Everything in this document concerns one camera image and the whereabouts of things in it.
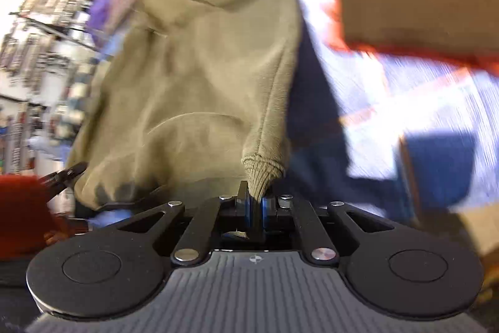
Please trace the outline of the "olive green sweatshirt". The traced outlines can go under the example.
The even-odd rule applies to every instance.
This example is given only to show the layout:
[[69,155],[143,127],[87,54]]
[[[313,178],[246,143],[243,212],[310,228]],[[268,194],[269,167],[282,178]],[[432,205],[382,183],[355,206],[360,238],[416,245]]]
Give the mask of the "olive green sweatshirt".
[[139,0],[69,155],[93,210],[261,199],[288,162],[298,0]]

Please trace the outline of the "cluttered metal shelf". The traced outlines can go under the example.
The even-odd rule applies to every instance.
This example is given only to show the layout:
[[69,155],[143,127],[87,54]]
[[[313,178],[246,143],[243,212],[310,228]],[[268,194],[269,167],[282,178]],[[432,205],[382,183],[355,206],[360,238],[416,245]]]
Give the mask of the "cluttered metal shelf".
[[30,138],[63,97],[80,60],[95,54],[85,25],[94,0],[24,0],[1,44],[1,172],[33,173]]

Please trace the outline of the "blue patterned bed sheet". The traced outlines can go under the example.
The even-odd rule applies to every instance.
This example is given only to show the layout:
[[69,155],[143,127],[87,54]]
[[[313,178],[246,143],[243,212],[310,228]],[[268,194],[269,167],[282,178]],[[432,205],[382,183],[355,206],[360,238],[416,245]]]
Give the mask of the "blue patterned bed sheet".
[[430,60],[336,52],[328,0],[299,0],[304,34],[281,189],[406,219],[498,201],[498,80]]

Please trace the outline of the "purple cloth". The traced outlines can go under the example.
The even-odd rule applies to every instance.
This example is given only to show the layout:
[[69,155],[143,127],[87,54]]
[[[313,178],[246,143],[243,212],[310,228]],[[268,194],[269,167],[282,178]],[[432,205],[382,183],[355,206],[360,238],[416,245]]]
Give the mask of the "purple cloth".
[[88,9],[89,18],[86,22],[86,32],[93,42],[98,45],[103,36],[103,30],[110,14],[112,0],[93,0]]

